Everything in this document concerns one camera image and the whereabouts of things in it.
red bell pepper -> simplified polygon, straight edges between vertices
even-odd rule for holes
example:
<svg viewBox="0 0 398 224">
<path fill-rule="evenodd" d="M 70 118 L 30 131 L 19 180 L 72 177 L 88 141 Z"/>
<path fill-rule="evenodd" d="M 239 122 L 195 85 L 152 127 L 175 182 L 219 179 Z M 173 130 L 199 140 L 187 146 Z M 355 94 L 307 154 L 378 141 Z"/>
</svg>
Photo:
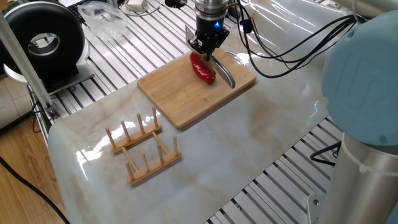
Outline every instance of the red bell pepper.
<svg viewBox="0 0 398 224">
<path fill-rule="evenodd" d="M 214 70 L 211 72 L 208 71 L 196 54 L 191 53 L 189 58 L 192 63 L 193 71 L 196 73 L 196 75 L 207 84 L 211 85 L 216 79 L 216 72 Z"/>
</svg>

marble table surface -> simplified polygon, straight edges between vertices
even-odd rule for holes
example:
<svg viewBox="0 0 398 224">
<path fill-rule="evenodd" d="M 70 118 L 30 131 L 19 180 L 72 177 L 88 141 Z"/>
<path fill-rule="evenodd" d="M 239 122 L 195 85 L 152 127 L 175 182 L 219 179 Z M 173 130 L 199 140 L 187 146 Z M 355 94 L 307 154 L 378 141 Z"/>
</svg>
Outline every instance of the marble table surface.
<svg viewBox="0 0 398 224">
<path fill-rule="evenodd" d="M 344 14 L 305 0 L 249 1 L 246 8 L 262 40 L 276 52 Z M 308 53 L 319 41 L 314 38 L 286 59 Z M 255 72 L 237 28 L 222 48 Z M 126 181 L 125 156 L 111 153 L 104 130 L 121 139 L 124 120 L 130 133 L 138 131 L 136 113 L 144 126 L 153 123 L 153 104 L 136 82 L 57 121 L 50 129 L 49 153 L 71 223 L 204 223 L 327 115 L 321 91 L 326 56 L 278 79 L 256 73 L 251 89 L 187 129 L 177 131 L 158 112 L 159 138 L 172 149 L 176 134 L 182 160 L 135 187 Z M 286 70 L 275 60 L 254 60 L 270 75 Z M 144 167 L 141 152 L 149 163 L 157 160 L 155 139 L 128 150 L 139 168 Z"/>
</svg>

plastic bag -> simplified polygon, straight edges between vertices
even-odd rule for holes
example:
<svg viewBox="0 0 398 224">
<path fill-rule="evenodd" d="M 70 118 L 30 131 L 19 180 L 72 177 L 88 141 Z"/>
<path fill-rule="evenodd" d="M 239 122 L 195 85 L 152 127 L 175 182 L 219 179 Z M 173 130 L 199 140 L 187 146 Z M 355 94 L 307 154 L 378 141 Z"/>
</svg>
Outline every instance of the plastic bag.
<svg viewBox="0 0 398 224">
<path fill-rule="evenodd" d="M 98 37 L 109 40 L 128 32 L 126 15 L 105 2 L 89 2 L 77 6 L 77 9 L 94 35 Z"/>
</svg>

bamboo cutting board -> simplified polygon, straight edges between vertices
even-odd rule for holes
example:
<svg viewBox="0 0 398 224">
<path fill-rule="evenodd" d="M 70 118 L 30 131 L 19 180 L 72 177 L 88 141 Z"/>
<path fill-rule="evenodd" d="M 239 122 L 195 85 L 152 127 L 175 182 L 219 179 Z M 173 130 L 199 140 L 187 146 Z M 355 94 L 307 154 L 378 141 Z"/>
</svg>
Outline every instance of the bamboo cutting board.
<svg viewBox="0 0 398 224">
<path fill-rule="evenodd" d="M 216 74 L 208 85 L 196 76 L 189 54 L 137 81 L 138 87 L 177 128 L 182 129 L 256 81 L 256 75 L 238 64 L 224 50 L 213 54 L 231 72 L 232 89 Z"/>
</svg>

wire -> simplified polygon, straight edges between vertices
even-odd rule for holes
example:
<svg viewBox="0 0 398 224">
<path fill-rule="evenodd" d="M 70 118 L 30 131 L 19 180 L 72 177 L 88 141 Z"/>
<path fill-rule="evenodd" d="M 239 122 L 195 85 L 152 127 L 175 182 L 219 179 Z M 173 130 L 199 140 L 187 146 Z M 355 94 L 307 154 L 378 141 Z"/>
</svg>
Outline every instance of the wire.
<svg viewBox="0 0 398 224">
<path fill-rule="evenodd" d="M 26 187 L 30 188 L 33 190 L 38 196 L 40 196 L 45 202 L 47 202 L 52 209 L 59 215 L 59 217 L 62 219 L 62 221 L 66 224 L 70 224 L 68 219 L 63 215 L 61 210 L 43 193 L 41 192 L 38 188 L 33 186 L 31 183 L 29 183 L 27 180 L 25 180 L 23 177 L 21 177 L 11 166 L 0 156 L 0 164 L 13 176 L 15 177 L 19 182 L 23 183 Z"/>
<path fill-rule="evenodd" d="M 358 18 L 358 16 L 357 16 L 357 13 L 356 13 L 356 2 L 357 2 L 357 0 L 352 0 L 352 1 L 353 1 L 352 8 L 353 8 L 353 15 L 354 15 L 354 18 L 355 18 L 356 22 L 358 22 L 359 24 L 362 24 L 362 21 L 359 20 L 359 18 Z"/>
<path fill-rule="evenodd" d="M 38 131 L 35 131 L 35 126 L 36 126 L 36 114 L 37 113 L 40 113 L 39 111 L 37 111 L 37 112 L 35 112 L 34 113 L 34 117 L 33 117 L 33 127 L 32 127 L 32 130 L 33 130 L 33 132 L 34 133 L 40 133 L 42 130 L 38 130 Z"/>
<path fill-rule="evenodd" d="M 355 26 L 355 24 L 352 24 L 351 27 L 347 30 L 347 32 L 345 32 L 345 34 L 347 34 L 354 26 Z M 306 64 L 304 64 L 304 65 L 302 65 L 301 67 L 296 68 L 296 69 L 300 69 L 300 68 L 302 68 L 302 67 L 308 65 L 310 62 L 312 62 L 312 60 L 313 60 L 315 57 L 317 57 L 318 55 L 320 55 L 320 54 L 324 53 L 325 51 L 329 50 L 332 46 L 334 46 L 335 44 L 337 44 L 337 42 L 338 42 L 338 40 L 337 40 L 336 42 L 334 42 L 332 45 L 330 45 L 329 47 L 327 47 L 325 50 L 322 50 L 321 52 L 317 53 L 317 54 L 316 54 L 314 57 L 312 57 Z"/>
<path fill-rule="evenodd" d="M 244 16 L 246 15 L 248 18 L 250 18 L 250 15 L 248 13 L 248 11 L 246 10 L 246 8 L 244 8 L 240 2 L 240 0 L 237 0 L 239 8 L 240 8 L 240 12 L 241 12 L 241 20 L 244 21 Z M 320 30 L 318 30 L 316 33 L 310 35 L 309 37 L 307 37 L 305 40 L 301 41 L 301 43 L 297 44 L 295 47 L 289 49 L 288 51 L 282 53 L 282 54 L 275 54 L 275 52 L 273 52 L 270 48 L 268 48 L 260 39 L 258 31 L 257 31 L 257 27 L 256 27 L 256 23 L 254 22 L 254 20 L 252 18 L 250 18 L 252 25 L 253 25 L 253 31 L 254 31 L 254 35 L 256 36 L 257 41 L 259 42 L 259 45 L 262 47 L 262 49 L 268 54 L 270 55 L 270 57 L 268 56 L 262 56 L 256 53 L 253 53 L 253 51 L 250 49 L 249 46 L 249 41 L 248 41 L 248 37 L 247 37 L 247 33 L 244 32 L 244 41 L 241 35 L 241 31 L 240 31 L 240 27 L 239 24 L 240 22 L 238 21 L 237 26 L 238 26 L 238 32 L 239 32 L 239 36 L 241 38 L 241 41 L 243 43 L 243 45 L 245 46 L 245 48 L 248 50 L 248 55 L 249 55 L 249 60 L 252 64 L 252 66 L 254 67 L 254 69 L 263 77 L 266 78 L 279 78 L 279 77 L 283 77 L 284 75 L 289 74 L 290 72 L 301 68 L 303 66 L 306 66 L 308 63 L 306 63 L 305 65 L 301 66 L 301 64 L 303 64 L 305 61 L 307 61 L 307 59 L 309 59 L 313 54 L 315 54 L 316 52 L 318 52 L 320 49 L 322 49 L 323 46 L 325 46 L 329 41 L 331 41 L 332 39 L 334 39 L 340 32 L 343 32 L 349 25 L 354 24 L 356 21 L 353 17 L 353 15 L 348 15 L 348 16 L 344 16 L 341 17 L 339 19 L 336 19 L 332 22 L 330 22 L 329 24 L 327 24 L 325 27 L 322 27 Z M 314 37 L 315 35 L 319 34 L 321 31 L 325 30 L 327 27 L 339 22 L 339 21 L 343 21 L 340 24 L 338 24 L 329 34 L 326 35 L 326 37 L 323 38 L 323 40 L 310 52 L 308 53 L 306 56 L 297 59 L 297 60 L 284 60 L 281 56 L 288 54 L 289 52 L 293 51 L 294 49 L 296 49 L 297 47 L 299 47 L 300 45 L 302 45 L 303 43 L 305 43 L 307 40 L 311 39 L 312 37 Z M 257 65 L 254 63 L 254 60 L 252 59 L 252 54 L 255 54 L 261 58 L 274 58 L 280 62 L 283 62 L 285 64 L 285 66 L 289 69 L 288 71 L 281 73 L 279 75 L 267 75 L 263 72 L 260 71 L 260 69 L 257 67 Z M 292 68 L 289 68 L 289 66 L 287 66 L 287 63 L 297 63 L 295 64 Z"/>
<path fill-rule="evenodd" d="M 338 148 L 338 151 L 339 151 L 340 150 L 340 146 L 341 146 L 341 141 L 339 141 L 338 143 L 334 143 L 331 146 L 328 146 L 328 147 L 326 147 L 324 149 L 321 149 L 321 150 L 319 150 L 317 152 L 314 152 L 310 156 L 310 158 L 311 158 L 312 161 L 315 161 L 315 162 L 320 162 L 320 163 L 323 163 L 323 164 L 328 164 L 328 165 L 331 165 L 331 166 L 335 166 L 336 165 L 335 162 L 329 162 L 329 161 L 325 161 L 323 159 L 316 159 L 315 156 L 318 156 L 318 155 L 320 155 L 322 153 L 325 153 L 325 152 L 330 151 L 330 150 L 335 149 L 335 148 Z"/>
</svg>

